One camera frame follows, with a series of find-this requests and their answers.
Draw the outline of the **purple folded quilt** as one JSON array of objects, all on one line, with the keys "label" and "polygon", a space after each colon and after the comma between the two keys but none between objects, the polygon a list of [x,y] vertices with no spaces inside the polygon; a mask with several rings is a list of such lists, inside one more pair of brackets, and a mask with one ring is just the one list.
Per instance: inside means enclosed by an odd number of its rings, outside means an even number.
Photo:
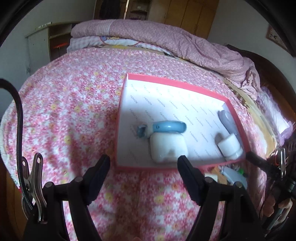
[{"label": "purple folded quilt", "polygon": [[218,72],[252,99],[257,99],[261,90],[252,60],[175,26],[142,20],[91,20],[77,24],[71,36],[120,37],[157,45],[179,58]]}]

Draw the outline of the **silver spring clamp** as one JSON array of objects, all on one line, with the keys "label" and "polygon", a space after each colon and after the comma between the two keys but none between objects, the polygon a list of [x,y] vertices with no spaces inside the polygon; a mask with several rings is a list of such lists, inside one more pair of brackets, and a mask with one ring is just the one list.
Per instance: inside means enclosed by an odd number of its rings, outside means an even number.
[{"label": "silver spring clamp", "polygon": [[286,159],[287,159],[287,151],[285,147],[278,148],[276,154],[276,163],[280,169],[280,177],[283,179],[286,176]]},{"label": "silver spring clamp", "polygon": [[29,172],[29,164],[25,157],[22,157],[21,167],[21,179],[24,181],[24,188],[22,189],[24,214],[27,219],[33,215],[37,222],[44,223],[44,211],[47,203],[42,191],[42,155],[40,153],[34,155],[31,172]]}]

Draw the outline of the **white earbuds charging case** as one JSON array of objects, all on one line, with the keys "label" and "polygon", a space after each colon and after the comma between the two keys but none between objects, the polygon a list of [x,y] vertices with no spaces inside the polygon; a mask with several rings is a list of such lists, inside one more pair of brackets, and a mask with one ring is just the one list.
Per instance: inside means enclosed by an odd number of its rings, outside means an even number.
[{"label": "white earbuds charging case", "polygon": [[156,163],[175,163],[188,155],[188,147],[181,133],[153,133],[149,139],[152,160]]}]

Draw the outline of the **grey plastic oval case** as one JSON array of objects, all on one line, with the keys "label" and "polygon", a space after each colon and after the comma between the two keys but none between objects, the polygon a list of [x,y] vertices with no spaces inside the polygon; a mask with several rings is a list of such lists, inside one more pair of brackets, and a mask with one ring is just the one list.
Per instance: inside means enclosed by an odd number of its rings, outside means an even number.
[{"label": "grey plastic oval case", "polygon": [[227,166],[223,166],[220,168],[220,173],[226,177],[227,181],[230,184],[234,184],[235,182],[240,182],[240,183],[242,183],[243,187],[245,189],[247,189],[247,187],[248,187],[247,180],[239,172],[237,172]]}]

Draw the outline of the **dark wooden headboard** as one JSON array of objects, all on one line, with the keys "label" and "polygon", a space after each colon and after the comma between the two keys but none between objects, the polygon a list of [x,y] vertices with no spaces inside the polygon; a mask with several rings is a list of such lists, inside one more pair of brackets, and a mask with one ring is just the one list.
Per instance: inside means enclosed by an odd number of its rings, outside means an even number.
[{"label": "dark wooden headboard", "polygon": [[283,73],[269,60],[247,50],[241,50],[227,44],[227,48],[251,59],[260,77],[260,86],[270,90],[283,116],[292,122],[295,128],[295,91]]}]

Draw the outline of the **pink floral bed sheet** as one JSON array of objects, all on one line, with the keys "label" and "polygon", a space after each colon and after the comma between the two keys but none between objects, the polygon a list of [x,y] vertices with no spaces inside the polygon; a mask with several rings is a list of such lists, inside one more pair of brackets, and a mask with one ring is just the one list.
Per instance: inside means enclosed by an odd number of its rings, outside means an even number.
[{"label": "pink floral bed sheet", "polygon": [[[39,69],[20,89],[23,156],[44,158],[43,183],[70,182],[102,154],[114,158],[121,89],[127,73],[187,82],[230,99],[251,149],[264,157],[259,128],[223,80],[184,60],[154,52],[88,48]],[[103,240],[185,240],[199,211],[177,171],[111,169],[89,207]]]}]

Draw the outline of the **white bedside shelf cabinet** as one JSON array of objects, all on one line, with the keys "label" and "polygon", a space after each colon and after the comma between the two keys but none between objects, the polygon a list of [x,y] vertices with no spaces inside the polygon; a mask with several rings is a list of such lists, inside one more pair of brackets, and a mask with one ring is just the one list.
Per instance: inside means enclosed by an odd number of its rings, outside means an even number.
[{"label": "white bedside shelf cabinet", "polygon": [[29,73],[66,54],[70,45],[71,31],[78,22],[62,22],[41,25],[27,34]]}]

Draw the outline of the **wooden wardrobe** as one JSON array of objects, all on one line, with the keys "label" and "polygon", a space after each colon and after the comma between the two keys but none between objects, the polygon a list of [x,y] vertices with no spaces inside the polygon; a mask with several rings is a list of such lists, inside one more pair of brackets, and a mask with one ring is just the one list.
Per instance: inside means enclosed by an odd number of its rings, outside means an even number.
[{"label": "wooden wardrobe", "polygon": [[152,1],[147,19],[208,38],[219,0]]}]

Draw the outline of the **white plastic bottle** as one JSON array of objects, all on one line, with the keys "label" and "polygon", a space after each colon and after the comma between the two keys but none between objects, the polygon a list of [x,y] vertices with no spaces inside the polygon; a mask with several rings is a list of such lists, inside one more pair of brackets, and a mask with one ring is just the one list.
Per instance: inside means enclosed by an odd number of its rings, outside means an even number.
[{"label": "white plastic bottle", "polygon": [[218,143],[218,148],[220,149],[226,161],[237,160],[244,153],[243,148],[241,147],[241,144],[234,133],[221,140]]}]

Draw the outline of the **silver spring clamp left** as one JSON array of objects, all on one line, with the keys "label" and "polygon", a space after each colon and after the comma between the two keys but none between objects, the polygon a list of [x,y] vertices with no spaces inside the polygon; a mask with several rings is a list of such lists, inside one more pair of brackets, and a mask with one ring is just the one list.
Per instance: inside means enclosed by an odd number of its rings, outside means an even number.
[{"label": "silver spring clamp left", "polygon": [[25,157],[22,157],[21,167],[21,179],[24,181],[24,188],[22,189],[24,214],[27,219],[33,215],[37,222],[44,223],[44,211],[47,203],[42,191],[42,155],[40,153],[34,155],[31,172],[29,172],[29,164]]}]

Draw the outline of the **small wooden block piece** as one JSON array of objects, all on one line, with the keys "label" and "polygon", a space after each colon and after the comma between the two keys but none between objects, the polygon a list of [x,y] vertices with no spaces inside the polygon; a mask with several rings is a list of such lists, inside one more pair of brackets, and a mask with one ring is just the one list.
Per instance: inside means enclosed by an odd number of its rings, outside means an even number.
[{"label": "small wooden block piece", "polygon": [[215,166],[214,168],[212,168],[210,173],[217,176],[218,183],[227,185],[227,178],[221,173],[218,166]]}]

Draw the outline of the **silver spring clamp right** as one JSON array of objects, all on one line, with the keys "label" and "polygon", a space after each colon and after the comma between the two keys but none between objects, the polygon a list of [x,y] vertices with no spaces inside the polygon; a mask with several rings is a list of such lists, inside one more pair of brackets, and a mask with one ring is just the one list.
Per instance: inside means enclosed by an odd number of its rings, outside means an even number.
[{"label": "silver spring clamp right", "polygon": [[287,159],[287,151],[285,147],[278,148],[276,154],[276,163],[280,169],[280,177],[283,179],[286,176],[286,159]]}]

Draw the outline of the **blue curved plastic handle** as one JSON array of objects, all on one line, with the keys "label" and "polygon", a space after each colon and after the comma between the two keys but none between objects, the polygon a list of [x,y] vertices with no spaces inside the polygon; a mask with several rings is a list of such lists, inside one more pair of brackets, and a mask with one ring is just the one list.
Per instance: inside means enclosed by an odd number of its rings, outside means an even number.
[{"label": "blue curved plastic handle", "polygon": [[139,138],[150,138],[153,133],[184,133],[187,125],[182,121],[159,121],[137,126]]}]

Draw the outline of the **pink shallow cardboard box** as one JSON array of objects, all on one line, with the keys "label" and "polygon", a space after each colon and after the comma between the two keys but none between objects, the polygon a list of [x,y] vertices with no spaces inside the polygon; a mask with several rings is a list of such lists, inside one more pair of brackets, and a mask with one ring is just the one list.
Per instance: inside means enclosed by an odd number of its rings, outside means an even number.
[{"label": "pink shallow cardboard box", "polygon": [[250,150],[231,101],[185,82],[128,73],[119,102],[115,161],[125,169],[234,163]]}]

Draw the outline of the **green figure keychain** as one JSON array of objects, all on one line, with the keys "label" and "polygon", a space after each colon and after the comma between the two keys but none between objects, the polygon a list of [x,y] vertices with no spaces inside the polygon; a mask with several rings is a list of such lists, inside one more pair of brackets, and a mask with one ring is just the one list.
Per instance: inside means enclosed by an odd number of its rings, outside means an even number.
[{"label": "green figure keychain", "polygon": [[240,168],[240,169],[238,170],[238,173],[240,173],[241,175],[244,175],[244,170]]}]

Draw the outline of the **framed wall picture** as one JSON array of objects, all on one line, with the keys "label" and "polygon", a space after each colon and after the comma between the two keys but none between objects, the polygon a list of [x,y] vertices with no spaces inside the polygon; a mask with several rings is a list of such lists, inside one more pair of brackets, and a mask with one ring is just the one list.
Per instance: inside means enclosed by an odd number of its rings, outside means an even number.
[{"label": "framed wall picture", "polygon": [[285,43],[271,25],[268,26],[266,39],[269,39],[270,41],[274,42],[275,44],[277,44],[278,46],[280,46],[288,52],[288,48],[286,47]]}]

